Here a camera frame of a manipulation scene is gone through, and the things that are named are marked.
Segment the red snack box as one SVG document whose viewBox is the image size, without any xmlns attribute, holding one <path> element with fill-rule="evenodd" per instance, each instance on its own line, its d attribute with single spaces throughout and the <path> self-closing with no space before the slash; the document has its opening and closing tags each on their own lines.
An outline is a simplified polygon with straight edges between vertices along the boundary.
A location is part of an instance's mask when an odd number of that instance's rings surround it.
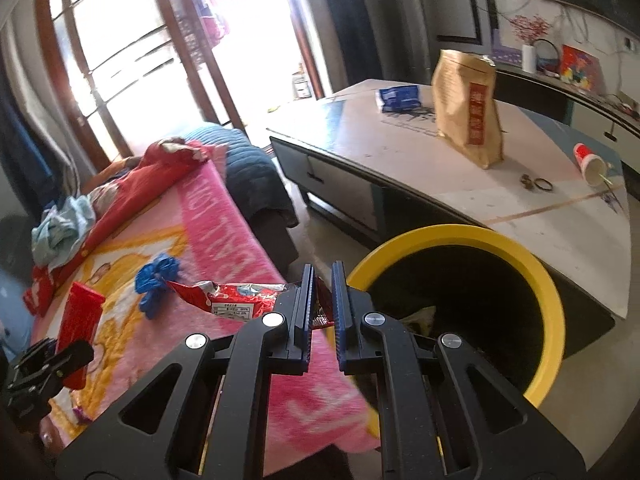
<svg viewBox="0 0 640 480">
<path fill-rule="evenodd" d="M 105 297 L 87 285 L 73 282 L 68 293 L 56 352 L 70 356 L 73 371 L 64 378 L 70 390 L 85 387 L 88 365 L 94 359 L 93 341 L 103 313 Z"/>
</svg>

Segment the red white snack wrapper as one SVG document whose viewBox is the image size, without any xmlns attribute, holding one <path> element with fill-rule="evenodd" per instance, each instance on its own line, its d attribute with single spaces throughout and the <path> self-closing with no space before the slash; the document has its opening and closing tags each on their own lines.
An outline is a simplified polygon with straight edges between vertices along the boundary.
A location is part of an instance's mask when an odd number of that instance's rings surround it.
<svg viewBox="0 0 640 480">
<path fill-rule="evenodd" d="M 191 306 L 242 322 L 271 312 L 278 296 L 294 288 L 293 284 L 216 284 L 213 281 L 200 281 L 193 285 L 169 281 L 168 286 Z"/>
</svg>

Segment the yellow rimmed trash bin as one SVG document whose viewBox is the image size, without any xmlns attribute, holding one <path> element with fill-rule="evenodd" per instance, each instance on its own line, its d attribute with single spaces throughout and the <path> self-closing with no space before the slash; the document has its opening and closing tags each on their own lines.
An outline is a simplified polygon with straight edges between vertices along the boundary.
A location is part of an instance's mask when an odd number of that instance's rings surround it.
<svg viewBox="0 0 640 480">
<path fill-rule="evenodd" d="M 565 349 L 565 318 L 550 273 L 524 246 L 479 226 L 440 224 L 400 234 L 331 284 L 370 295 L 378 312 L 412 324 L 433 315 L 427 336 L 454 333 L 541 406 Z"/>
</svg>

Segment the light blue cloth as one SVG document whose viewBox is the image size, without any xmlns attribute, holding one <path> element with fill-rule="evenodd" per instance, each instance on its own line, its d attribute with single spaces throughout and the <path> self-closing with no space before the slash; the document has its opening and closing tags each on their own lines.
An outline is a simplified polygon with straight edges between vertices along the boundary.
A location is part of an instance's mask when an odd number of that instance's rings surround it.
<svg viewBox="0 0 640 480">
<path fill-rule="evenodd" d="M 65 266 L 80 251 L 96 224 L 88 196 L 67 196 L 63 205 L 53 205 L 32 229 L 32 258 L 36 266 L 49 271 Z"/>
</svg>

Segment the blue crumpled wrapper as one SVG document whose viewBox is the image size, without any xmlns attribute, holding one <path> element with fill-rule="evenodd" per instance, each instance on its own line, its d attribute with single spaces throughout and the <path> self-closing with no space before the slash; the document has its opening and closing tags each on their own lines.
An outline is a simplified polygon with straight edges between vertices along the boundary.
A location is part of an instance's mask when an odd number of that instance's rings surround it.
<svg viewBox="0 0 640 480">
<path fill-rule="evenodd" d="M 148 320 L 160 312 L 169 281 L 175 281 L 179 274 L 179 260 L 167 254 L 160 254 L 145 263 L 134 278 L 134 290 L 141 296 L 139 309 Z"/>
</svg>

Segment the pink cartoon blanket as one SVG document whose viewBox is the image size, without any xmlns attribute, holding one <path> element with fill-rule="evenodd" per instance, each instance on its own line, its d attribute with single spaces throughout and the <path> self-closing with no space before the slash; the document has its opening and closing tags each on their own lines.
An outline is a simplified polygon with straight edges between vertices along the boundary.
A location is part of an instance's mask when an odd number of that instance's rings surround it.
<svg viewBox="0 0 640 480">
<path fill-rule="evenodd" d="M 51 401 L 50 424 L 64 444 L 185 336 L 231 335 L 273 307 L 283 278 L 221 166 L 218 144 L 154 143 L 129 174 L 94 189 L 96 223 L 66 263 L 37 258 L 24 297 L 37 337 L 58 333 L 73 284 L 103 297 L 85 385 Z"/>
</svg>

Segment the red floral quilt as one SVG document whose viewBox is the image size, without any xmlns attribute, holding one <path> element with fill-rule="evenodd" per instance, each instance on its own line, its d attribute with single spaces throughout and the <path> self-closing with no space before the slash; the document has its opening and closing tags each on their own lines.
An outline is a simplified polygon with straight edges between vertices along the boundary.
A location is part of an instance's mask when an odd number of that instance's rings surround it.
<svg viewBox="0 0 640 480">
<path fill-rule="evenodd" d="M 44 266 L 32 269 L 32 286 L 23 301 L 32 315 L 43 316 L 59 288 L 91 253 L 124 223 L 134 218 L 168 188 L 214 158 L 214 149 L 198 141 L 158 141 L 151 144 L 128 174 L 103 182 L 89 194 L 98 214 L 96 223 L 72 251 L 70 261 L 52 270 Z"/>
</svg>

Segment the coffee table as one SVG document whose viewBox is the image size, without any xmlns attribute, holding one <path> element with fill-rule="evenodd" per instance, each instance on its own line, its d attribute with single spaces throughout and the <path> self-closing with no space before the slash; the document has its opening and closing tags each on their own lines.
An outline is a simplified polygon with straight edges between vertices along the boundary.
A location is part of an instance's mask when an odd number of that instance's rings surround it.
<svg viewBox="0 0 640 480">
<path fill-rule="evenodd" d="M 430 88 L 412 114 L 380 112 L 379 88 L 378 80 L 361 81 L 268 118 L 274 154 L 309 208 L 369 247 L 442 223 L 515 240 L 558 286 L 567 354 L 627 317 L 630 212 L 614 153 L 605 153 L 612 184 L 592 188 L 572 155 L 575 130 L 500 103 L 503 160 L 482 169 L 437 134 Z"/>
</svg>

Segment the red paper cup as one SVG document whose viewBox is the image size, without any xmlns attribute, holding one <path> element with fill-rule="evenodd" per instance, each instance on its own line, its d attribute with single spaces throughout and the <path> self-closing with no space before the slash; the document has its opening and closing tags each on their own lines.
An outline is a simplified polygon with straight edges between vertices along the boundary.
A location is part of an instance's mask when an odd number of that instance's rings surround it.
<svg viewBox="0 0 640 480">
<path fill-rule="evenodd" d="M 608 163 L 586 144 L 576 143 L 573 154 L 582 177 L 592 188 L 600 185 L 611 185 L 608 177 Z"/>
</svg>

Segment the blue tissue pack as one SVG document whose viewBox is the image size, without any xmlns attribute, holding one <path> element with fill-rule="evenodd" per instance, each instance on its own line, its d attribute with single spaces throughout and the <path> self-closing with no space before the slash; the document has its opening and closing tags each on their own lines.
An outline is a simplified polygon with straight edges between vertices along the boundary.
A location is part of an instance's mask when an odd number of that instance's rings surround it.
<svg viewBox="0 0 640 480">
<path fill-rule="evenodd" d="M 382 113 L 403 113 L 422 106 L 420 88 L 416 84 L 378 89 L 376 102 Z"/>
</svg>

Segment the brown paper bag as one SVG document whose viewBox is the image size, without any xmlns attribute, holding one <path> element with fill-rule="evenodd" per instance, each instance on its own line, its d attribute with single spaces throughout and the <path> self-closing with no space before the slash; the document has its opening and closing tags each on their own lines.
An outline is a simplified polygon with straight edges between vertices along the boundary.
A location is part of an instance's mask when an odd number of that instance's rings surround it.
<svg viewBox="0 0 640 480">
<path fill-rule="evenodd" d="M 441 50 L 432 78 L 437 134 L 482 169 L 503 160 L 494 99 L 495 66 L 457 50 Z"/>
</svg>

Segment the tv cabinet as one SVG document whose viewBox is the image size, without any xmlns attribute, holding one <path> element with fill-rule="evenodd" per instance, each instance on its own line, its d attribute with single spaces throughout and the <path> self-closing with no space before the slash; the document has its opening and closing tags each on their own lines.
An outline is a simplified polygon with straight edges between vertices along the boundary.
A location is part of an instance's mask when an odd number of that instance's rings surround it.
<svg viewBox="0 0 640 480">
<path fill-rule="evenodd" d="M 612 148 L 639 172 L 639 122 L 587 91 L 544 75 L 496 64 L 497 100 L 548 116 Z"/>
</svg>

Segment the grey standing air conditioner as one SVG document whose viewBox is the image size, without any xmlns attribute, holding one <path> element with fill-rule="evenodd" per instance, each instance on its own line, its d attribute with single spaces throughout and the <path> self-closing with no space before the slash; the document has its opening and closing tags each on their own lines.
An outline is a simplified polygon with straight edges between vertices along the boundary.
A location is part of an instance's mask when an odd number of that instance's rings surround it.
<svg viewBox="0 0 640 480">
<path fill-rule="evenodd" d="M 422 0 L 364 0 L 378 50 L 382 77 L 431 81 L 430 38 Z"/>
</svg>

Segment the white vase with flowers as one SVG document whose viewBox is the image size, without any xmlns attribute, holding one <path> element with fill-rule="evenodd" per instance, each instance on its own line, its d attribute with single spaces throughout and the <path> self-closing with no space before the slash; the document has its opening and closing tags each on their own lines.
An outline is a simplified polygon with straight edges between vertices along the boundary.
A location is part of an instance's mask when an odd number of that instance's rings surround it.
<svg viewBox="0 0 640 480">
<path fill-rule="evenodd" d="M 515 15 L 509 20 L 514 36 L 522 43 L 522 70 L 528 74 L 537 71 L 537 55 L 535 42 L 547 37 L 551 24 L 536 14 L 526 16 Z"/>
</svg>

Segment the colourful picture frame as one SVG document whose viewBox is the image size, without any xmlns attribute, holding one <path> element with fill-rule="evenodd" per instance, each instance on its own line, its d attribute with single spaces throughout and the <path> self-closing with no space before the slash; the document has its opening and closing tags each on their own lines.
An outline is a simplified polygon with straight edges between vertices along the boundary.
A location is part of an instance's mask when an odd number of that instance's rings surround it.
<svg viewBox="0 0 640 480">
<path fill-rule="evenodd" d="M 599 60 L 567 44 L 562 47 L 560 77 L 567 84 L 591 93 L 600 94 L 605 90 Z"/>
</svg>

